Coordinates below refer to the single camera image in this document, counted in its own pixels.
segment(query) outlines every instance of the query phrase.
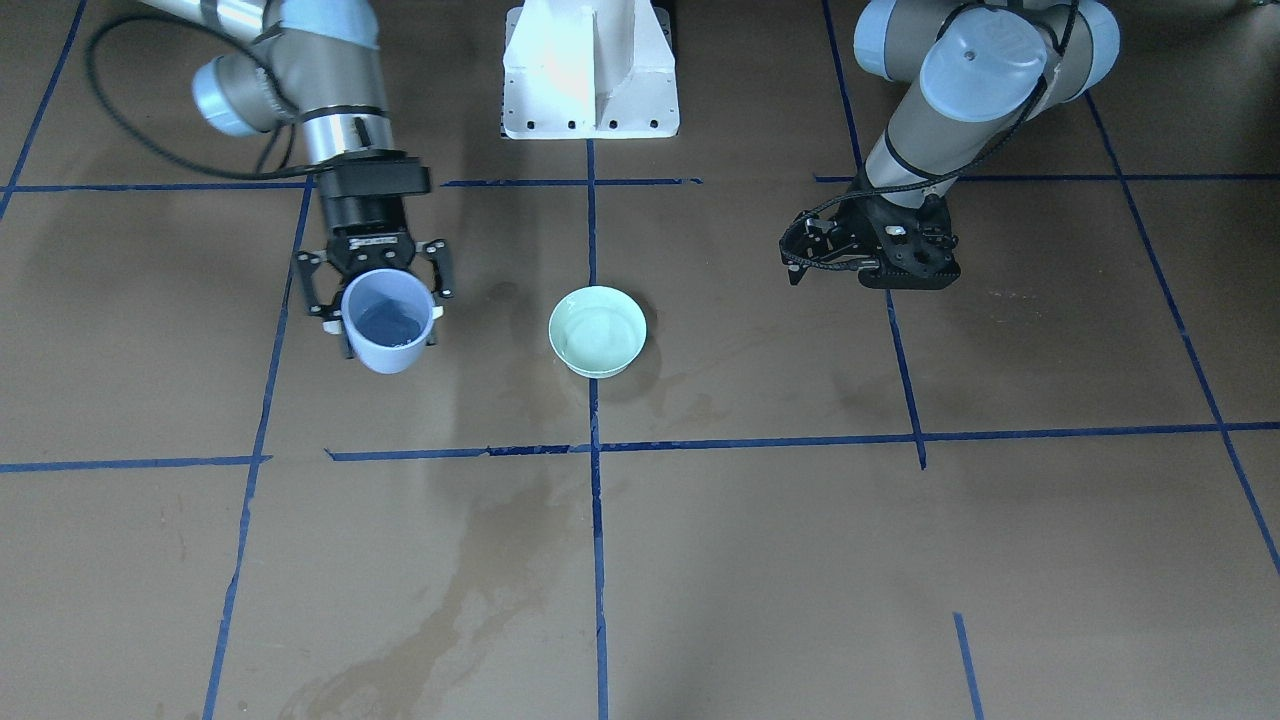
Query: white cup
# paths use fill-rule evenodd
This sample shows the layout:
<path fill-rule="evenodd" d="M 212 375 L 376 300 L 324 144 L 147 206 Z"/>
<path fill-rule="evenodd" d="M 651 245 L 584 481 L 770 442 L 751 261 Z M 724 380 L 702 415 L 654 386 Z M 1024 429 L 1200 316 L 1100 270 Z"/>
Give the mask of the white cup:
<path fill-rule="evenodd" d="M 612 287 L 584 287 L 552 311 L 547 334 L 557 357 L 584 378 L 609 378 L 644 347 L 648 325 L 635 300 Z"/>
<path fill-rule="evenodd" d="M 351 281 L 342 295 L 342 327 L 356 357 L 375 373 L 412 365 L 435 323 L 435 299 L 406 270 L 380 268 Z"/>

